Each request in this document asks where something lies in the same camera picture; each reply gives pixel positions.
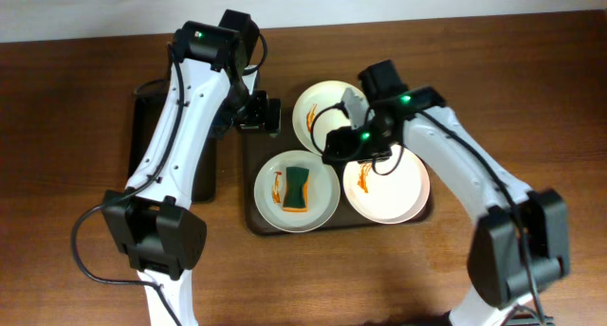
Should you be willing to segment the orange and green sponge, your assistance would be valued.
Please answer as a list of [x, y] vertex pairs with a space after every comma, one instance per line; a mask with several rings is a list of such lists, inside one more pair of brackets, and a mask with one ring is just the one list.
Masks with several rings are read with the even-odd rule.
[[302, 167], [287, 167], [285, 169], [285, 174], [286, 182], [283, 211], [295, 213], [307, 212], [309, 169]]

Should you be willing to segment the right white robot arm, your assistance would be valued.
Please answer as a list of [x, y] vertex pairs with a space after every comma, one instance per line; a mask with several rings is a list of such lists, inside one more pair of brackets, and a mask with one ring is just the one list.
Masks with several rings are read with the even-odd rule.
[[499, 165], [431, 86], [411, 89], [390, 60], [358, 75], [364, 95], [336, 109], [350, 124], [319, 148], [330, 165], [377, 164], [394, 145], [428, 165], [475, 225], [471, 288], [435, 325], [552, 325], [540, 294], [570, 273], [567, 206], [553, 189], [533, 190]]

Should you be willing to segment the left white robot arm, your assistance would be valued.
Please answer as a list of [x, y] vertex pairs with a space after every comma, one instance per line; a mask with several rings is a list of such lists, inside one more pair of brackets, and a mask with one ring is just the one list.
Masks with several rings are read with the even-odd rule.
[[228, 9], [216, 26], [175, 32], [170, 83], [151, 141], [124, 191], [108, 191], [102, 215], [136, 269], [154, 325], [194, 325], [193, 269], [207, 226], [190, 211], [198, 162], [229, 128], [277, 134], [281, 103], [256, 89], [250, 60], [264, 38], [251, 16]]

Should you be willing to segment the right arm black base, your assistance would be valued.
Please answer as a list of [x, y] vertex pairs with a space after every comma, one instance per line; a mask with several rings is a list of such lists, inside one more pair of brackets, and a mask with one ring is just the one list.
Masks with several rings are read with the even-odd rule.
[[556, 326], [556, 323], [552, 317], [541, 320], [530, 308], [517, 306], [507, 315], [501, 326]]

